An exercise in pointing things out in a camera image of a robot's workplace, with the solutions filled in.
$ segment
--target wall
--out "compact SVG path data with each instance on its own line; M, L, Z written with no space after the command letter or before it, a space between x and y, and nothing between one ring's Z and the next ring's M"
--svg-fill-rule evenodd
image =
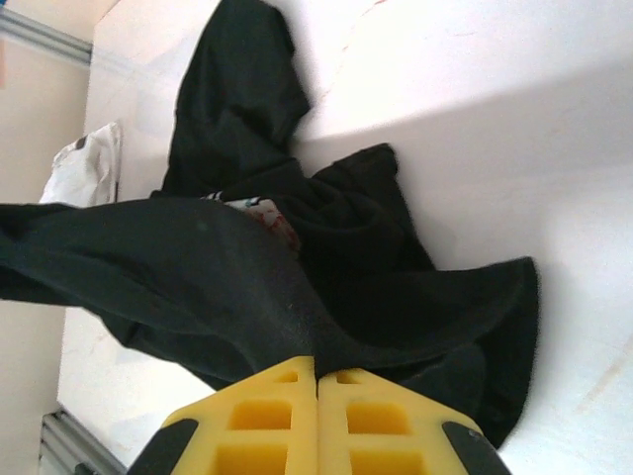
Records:
M88 69L5 40L0 202L37 201L57 151L83 131ZM0 471L36 473L56 409L63 309L0 302Z
M119 0L8 0L7 8L80 40L92 41L95 25Z

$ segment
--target black cloth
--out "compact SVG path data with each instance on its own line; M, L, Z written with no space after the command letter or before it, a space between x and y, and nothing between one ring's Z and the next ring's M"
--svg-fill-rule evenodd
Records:
M308 110L293 50L276 9L223 0L183 79L161 199L0 206L0 296L84 307L216 389L299 354L316 376L367 368L466 413L499 446L532 370L534 263L436 271L386 144L306 178L288 152ZM217 192L272 199L299 259L199 199Z

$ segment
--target white cloth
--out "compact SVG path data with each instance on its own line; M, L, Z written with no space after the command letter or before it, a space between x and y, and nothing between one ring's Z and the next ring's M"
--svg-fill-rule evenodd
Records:
M108 124L65 146L52 161L40 203L86 208L117 200L121 167L121 127Z

